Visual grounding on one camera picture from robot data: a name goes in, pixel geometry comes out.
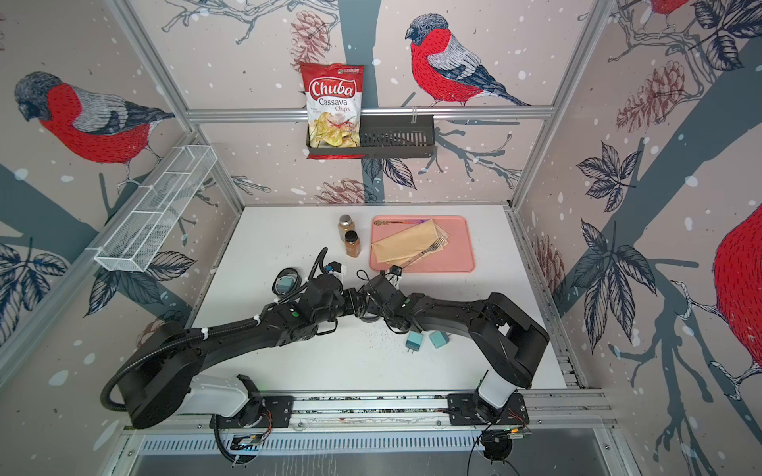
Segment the clear pouch black zipper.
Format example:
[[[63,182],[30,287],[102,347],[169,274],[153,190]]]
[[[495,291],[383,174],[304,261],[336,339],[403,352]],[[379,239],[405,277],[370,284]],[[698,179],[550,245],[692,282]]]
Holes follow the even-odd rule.
[[[271,291],[276,297],[284,298],[299,289],[300,285],[302,278],[299,271],[295,268],[284,268],[274,280]]]

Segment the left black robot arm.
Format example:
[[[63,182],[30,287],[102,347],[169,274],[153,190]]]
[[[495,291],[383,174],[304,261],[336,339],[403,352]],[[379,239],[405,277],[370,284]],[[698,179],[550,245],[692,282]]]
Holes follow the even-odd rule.
[[[276,348],[319,336],[324,322],[364,309],[362,295],[321,274],[259,315],[232,323],[184,329],[171,325],[154,334],[106,382],[103,408],[129,414],[134,428],[150,428],[174,416],[192,394],[192,380],[222,362],[261,349]]]

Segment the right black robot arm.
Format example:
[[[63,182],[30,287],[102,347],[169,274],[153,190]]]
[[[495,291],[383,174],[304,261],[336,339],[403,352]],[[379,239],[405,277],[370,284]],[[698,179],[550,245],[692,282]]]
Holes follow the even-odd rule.
[[[501,293],[477,301],[448,301],[412,293],[406,296],[387,277],[364,284],[358,295],[365,311],[404,332],[469,337],[505,381],[524,389],[533,380],[550,343],[546,329]]]

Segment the teal charger plug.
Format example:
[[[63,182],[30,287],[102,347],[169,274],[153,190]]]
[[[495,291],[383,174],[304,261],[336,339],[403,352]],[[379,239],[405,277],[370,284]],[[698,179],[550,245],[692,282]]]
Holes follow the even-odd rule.
[[[442,331],[432,331],[429,334],[429,338],[436,349],[440,349],[450,342],[450,337]]]
[[[419,352],[422,348],[424,335],[420,332],[410,331],[407,334],[405,347],[411,352]]]

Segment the orange pepper spice jar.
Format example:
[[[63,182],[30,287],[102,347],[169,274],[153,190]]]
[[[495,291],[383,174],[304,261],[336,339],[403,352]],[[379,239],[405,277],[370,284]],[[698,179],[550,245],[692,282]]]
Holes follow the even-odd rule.
[[[357,258],[361,252],[359,236],[355,230],[349,230],[344,235],[345,251],[351,258]]]

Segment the yellow folded napkin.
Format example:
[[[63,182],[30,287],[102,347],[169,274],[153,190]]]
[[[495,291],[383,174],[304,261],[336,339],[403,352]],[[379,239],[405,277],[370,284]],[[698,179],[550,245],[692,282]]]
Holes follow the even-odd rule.
[[[450,241],[450,234],[444,228],[438,226],[434,220],[428,219],[425,223],[406,228],[403,231],[372,243],[372,256],[379,264],[400,266],[406,260],[428,248],[440,237],[446,238],[448,242]],[[442,251],[448,245],[448,242],[438,251],[432,252],[426,257]]]

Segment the shichimi spice jar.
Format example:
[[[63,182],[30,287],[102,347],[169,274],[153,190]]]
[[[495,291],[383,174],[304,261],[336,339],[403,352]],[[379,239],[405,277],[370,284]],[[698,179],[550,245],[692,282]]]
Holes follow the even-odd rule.
[[[339,225],[337,227],[339,228],[339,236],[341,236],[343,241],[346,239],[346,234],[349,231],[355,230],[354,221],[349,214],[343,214],[339,218]]]

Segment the pink tray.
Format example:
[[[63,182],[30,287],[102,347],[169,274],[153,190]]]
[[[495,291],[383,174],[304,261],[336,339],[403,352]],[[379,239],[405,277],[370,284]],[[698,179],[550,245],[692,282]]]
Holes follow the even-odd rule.
[[[404,269],[406,273],[470,273],[475,268],[468,222],[459,215],[377,215],[372,220],[371,244],[414,225],[374,226],[374,220],[432,219],[450,234],[448,245],[440,252],[416,262]],[[375,271],[387,270],[392,265],[379,264],[370,255],[370,265]]]

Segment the Chuba cassava chips bag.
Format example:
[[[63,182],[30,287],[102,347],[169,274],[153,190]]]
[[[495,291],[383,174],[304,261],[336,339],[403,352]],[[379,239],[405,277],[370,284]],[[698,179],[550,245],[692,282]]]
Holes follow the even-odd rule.
[[[363,65],[300,63],[310,152],[360,147],[364,70]]]

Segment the pink handled spoon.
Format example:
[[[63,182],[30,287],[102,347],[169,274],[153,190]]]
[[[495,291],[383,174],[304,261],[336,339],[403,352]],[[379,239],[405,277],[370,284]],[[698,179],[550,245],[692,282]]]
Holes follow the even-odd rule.
[[[404,219],[402,219],[402,220],[399,220],[399,219],[398,220],[383,220],[383,219],[381,219],[381,220],[374,220],[373,221],[373,225],[374,226],[386,226],[386,225],[396,225],[396,224],[400,224],[400,225],[417,225],[417,224],[425,223],[426,221],[428,221],[428,219],[407,219],[407,220],[404,220]]]

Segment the pink handled fork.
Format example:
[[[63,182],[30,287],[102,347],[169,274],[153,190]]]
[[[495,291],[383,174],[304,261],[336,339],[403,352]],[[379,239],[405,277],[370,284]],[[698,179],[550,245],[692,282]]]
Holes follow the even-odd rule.
[[[420,253],[414,255],[412,258],[406,260],[403,264],[400,265],[400,268],[401,269],[405,269],[405,268],[415,264],[416,262],[418,262],[421,259],[423,259],[424,257],[426,257],[428,254],[430,254],[432,252],[435,252],[435,251],[438,251],[440,248],[442,248],[444,245],[446,245],[446,242],[448,242],[448,240],[446,240],[446,238],[444,238],[444,237],[438,238],[428,248],[426,248],[425,250],[421,251]]]

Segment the black wall basket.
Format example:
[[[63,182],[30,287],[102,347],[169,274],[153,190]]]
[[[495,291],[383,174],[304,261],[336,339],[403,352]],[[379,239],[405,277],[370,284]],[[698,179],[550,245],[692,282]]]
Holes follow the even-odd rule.
[[[307,146],[310,159],[422,159],[436,152],[435,121],[430,115],[364,117],[357,147]]]

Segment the aluminium frame rail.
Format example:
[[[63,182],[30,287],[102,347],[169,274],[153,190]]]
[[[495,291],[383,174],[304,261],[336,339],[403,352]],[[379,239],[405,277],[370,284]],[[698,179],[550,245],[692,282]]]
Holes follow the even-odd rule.
[[[363,116],[432,116],[437,120],[546,120],[556,113],[550,105],[541,106],[464,106],[464,107],[375,107],[365,108]],[[192,124],[302,122],[307,111],[301,108],[190,109],[186,119]]]

